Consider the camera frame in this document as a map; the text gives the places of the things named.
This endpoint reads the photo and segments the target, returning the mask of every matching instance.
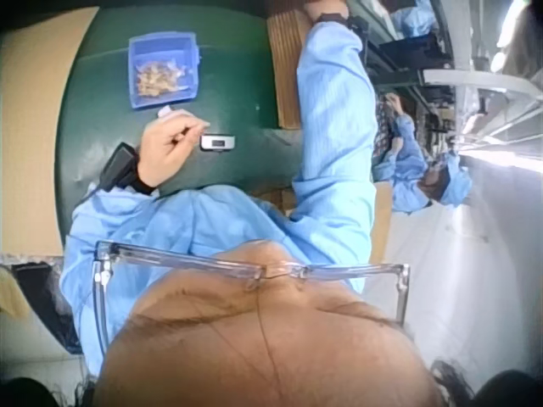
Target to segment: desk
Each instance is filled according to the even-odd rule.
[[[55,188],[63,238],[73,208],[115,147],[137,145],[156,117],[160,107],[131,108],[127,83],[129,38],[155,31],[193,31],[200,46],[199,94],[172,107],[211,122],[211,133],[237,138],[228,153],[195,151],[162,193],[216,183],[265,192],[286,187],[298,169],[300,133],[277,130],[264,19],[200,6],[101,9],[73,65],[60,113]]]

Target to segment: blue bin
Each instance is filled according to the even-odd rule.
[[[185,75],[177,79],[178,86],[188,88],[163,93],[155,98],[137,94],[137,68],[149,62],[176,61],[177,68],[185,69]],[[155,32],[130,39],[128,47],[128,86],[130,103],[134,109],[155,104],[171,103],[196,98],[198,94],[198,65],[200,62],[196,35],[193,32]]]

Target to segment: factory aisle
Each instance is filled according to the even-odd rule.
[[[386,260],[412,266],[407,330],[425,362],[453,362],[477,391],[506,369],[541,374],[541,174],[475,161],[468,205],[393,216]],[[395,306],[394,286],[366,298]]]

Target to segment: worker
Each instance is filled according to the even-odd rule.
[[[442,154],[428,165],[415,139],[413,119],[405,114],[400,98],[393,93],[386,98],[395,112],[396,137],[383,161],[373,168],[373,179],[392,183],[393,210],[410,214],[428,207],[432,200],[460,205],[471,190],[472,180],[467,169],[460,167],[458,154]]]
[[[404,38],[426,36],[437,27],[434,6],[430,0],[417,0],[415,7],[401,8],[393,12],[390,19]]]
[[[277,273],[292,262],[364,265],[371,251],[377,122],[361,40],[343,0],[305,7],[315,25],[297,71],[304,141],[289,218],[228,186],[160,199],[116,188],[75,209],[60,286],[98,377],[94,405],[442,405],[413,343],[364,303],[361,282]],[[138,189],[175,175],[208,125],[184,111],[150,123]],[[115,265],[103,357],[90,295],[100,240],[263,265],[267,278],[255,287],[201,270]]]

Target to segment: eyeglasses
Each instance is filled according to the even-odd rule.
[[[398,291],[396,320],[400,326],[404,326],[406,318],[409,279],[411,275],[409,265],[336,266],[281,263],[278,269],[282,274],[269,277],[266,276],[269,266],[189,256],[131,244],[101,241],[96,245],[94,261],[92,263],[92,300],[102,355],[105,355],[109,347],[105,310],[106,288],[109,280],[114,275],[113,265],[119,263],[152,265],[172,269],[201,270],[206,273],[255,280],[256,282],[278,276],[291,276],[319,282],[335,282],[361,277],[395,275],[397,277],[396,289]]]

